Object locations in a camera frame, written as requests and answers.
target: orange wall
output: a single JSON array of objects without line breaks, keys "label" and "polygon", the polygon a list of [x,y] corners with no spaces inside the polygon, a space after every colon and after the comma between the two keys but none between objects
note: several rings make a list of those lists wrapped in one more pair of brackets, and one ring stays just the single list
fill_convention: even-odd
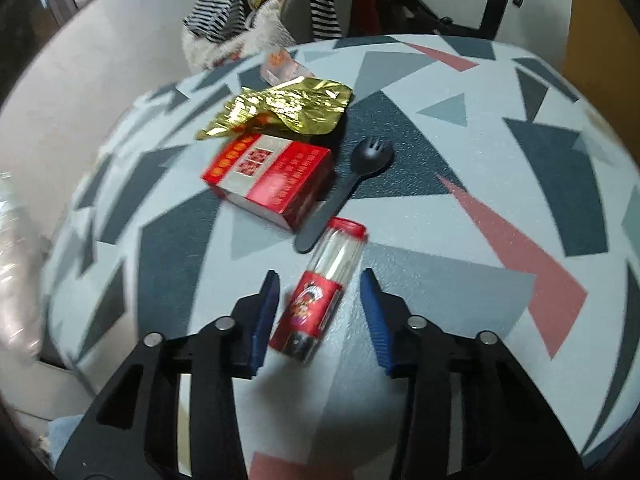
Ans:
[{"label": "orange wall", "polygon": [[563,73],[640,161],[640,34],[618,0],[572,0]]}]

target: red cap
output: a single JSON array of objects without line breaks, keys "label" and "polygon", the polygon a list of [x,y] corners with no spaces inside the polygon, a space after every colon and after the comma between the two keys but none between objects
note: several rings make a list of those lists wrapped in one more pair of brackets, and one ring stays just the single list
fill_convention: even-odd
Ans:
[{"label": "red cap", "polygon": [[367,237],[367,228],[362,224],[358,224],[353,220],[347,220],[346,218],[339,218],[334,216],[329,220],[327,227],[330,229],[337,229],[344,231],[350,236],[357,238],[358,240],[364,240]]}]

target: clothing pile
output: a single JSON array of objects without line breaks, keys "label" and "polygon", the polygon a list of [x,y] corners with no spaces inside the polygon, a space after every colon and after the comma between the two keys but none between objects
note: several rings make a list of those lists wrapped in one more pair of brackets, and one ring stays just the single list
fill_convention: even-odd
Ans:
[{"label": "clothing pile", "polygon": [[[182,47],[191,71],[213,68],[274,46],[296,44],[281,20],[285,1],[197,0],[182,31]],[[334,0],[308,2],[315,41],[341,38],[343,32],[347,33],[338,23]],[[364,33],[379,33],[373,0],[353,0],[351,9],[354,13],[357,10],[355,22],[367,25]]]}]

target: gold foil wrapper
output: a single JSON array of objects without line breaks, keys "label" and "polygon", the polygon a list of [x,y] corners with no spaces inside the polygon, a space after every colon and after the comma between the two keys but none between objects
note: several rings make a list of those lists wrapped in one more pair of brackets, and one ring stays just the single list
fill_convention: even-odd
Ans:
[{"label": "gold foil wrapper", "polygon": [[351,89],[328,79],[297,77],[266,90],[242,88],[196,139],[210,139],[281,125],[302,135],[331,132],[344,113]]}]

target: white fluffy fabric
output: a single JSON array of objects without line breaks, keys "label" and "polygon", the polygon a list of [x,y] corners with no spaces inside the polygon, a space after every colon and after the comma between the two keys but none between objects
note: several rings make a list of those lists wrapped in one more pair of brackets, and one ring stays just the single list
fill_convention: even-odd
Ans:
[{"label": "white fluffy fabric", "polygon": [[222,60],[237,54],[252,56],[275,46],[296,44],[289,31],[280,21],[280,9],[285,0],[268,0],[256,12],[254,26],[225,43],[211,43],[198,38],[185,26],[182,27],[182,50],[191,73],[211,69]]}]

